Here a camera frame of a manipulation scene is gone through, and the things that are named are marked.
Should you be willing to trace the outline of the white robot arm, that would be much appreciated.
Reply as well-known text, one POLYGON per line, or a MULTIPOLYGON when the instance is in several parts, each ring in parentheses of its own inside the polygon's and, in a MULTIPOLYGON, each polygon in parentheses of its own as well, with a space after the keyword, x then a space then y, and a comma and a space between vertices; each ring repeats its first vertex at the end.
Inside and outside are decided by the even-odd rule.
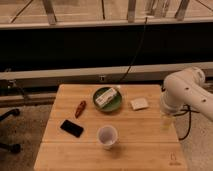
POLYGON ((190 67, 174 72, 165 77, 165 90, 159 98, 161 127, 168 130, 172 125, 174 115, 184 104, 189 105, 213 121, 213 93, 203 88, 205 74, 198 67, 190 67))

